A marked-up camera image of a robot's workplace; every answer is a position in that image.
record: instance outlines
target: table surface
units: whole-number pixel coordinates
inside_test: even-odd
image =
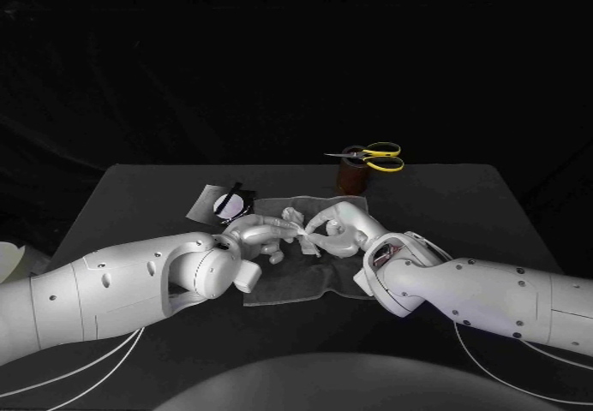
[[[259,198],[333,197],[340,195],[337,172],[334,165],[118,165],[105,175],[50,269],[116,244],[193,231],[219,233],[219,228],[185,218],[206,184],[232,186],[242,181]],[[386,228],[416,231],[454,258],[562,272],[493,166],[422,164],[395,174],[374,172],[364,196]],[[593,401],[586,370],[549,359],[519,341],[462,328],[473,353],[496,375],[543,395]],[[123,340],[67,344],[14,361],[4,366],[2,392],[73,371]],[[154,409],[232,368],[314,352],[387,354],[485,375],[461,347],[451,320],[431,303],[400,319],[377,301],[334,293],[315,301],[243,307],[243,294],[232,288],[217,300],[146,328],[118,372],[67,408]],[[77,377],[2,398],[0,408],[54,407],[93,386],[122,355]]]

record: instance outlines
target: brown container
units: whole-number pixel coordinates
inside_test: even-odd
[[[343,154],[361,152],[363,146],[347,147]],[[359,158],[343,158],[340,161],[338,191],[343,195],[360,195],[367,189],[367,177],[372,167]]]

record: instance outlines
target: white cloth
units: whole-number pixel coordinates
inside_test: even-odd
[[[305,216],[294,207],[288,207],[282,212],[282,218],[291,222],[296,228],[296,238],[301,242],[301,249],[304,254],[315,254],[318,257],[322,257],[320,253],[318,246],[307,239],[308,233],[305,232]]]

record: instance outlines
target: dark backdrop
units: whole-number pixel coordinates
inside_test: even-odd
[[[586,274],[579,10],[372,4],[5,2],[2,236],[53,253],[113,164],[333,164],[392,140],[412,164],[493,164]]]

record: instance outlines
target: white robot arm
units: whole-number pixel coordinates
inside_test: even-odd
[[[307,231],[325,221],[338,226],[338,234],[328,229],[337,235],[311,234],[309,240],[340,256],[354,255],[361,246],[364,269],[356,281],[392,313],[406,317],[429,301],[461,324],[593,355],[592,280],[480,259],[451,260],[416,233],[379,229],[350,203],[322,211]],[[366,237],[373,244],[357,240]]]
[[[2,284],[0,366],[60,344],[139,330],[219,298],[233,283],[250,293],[262,268],[249,259],[268,253],[279,262],[273,239],[296,234],[283,220],[252,215],[223,235],[190,233],[113,246]]]

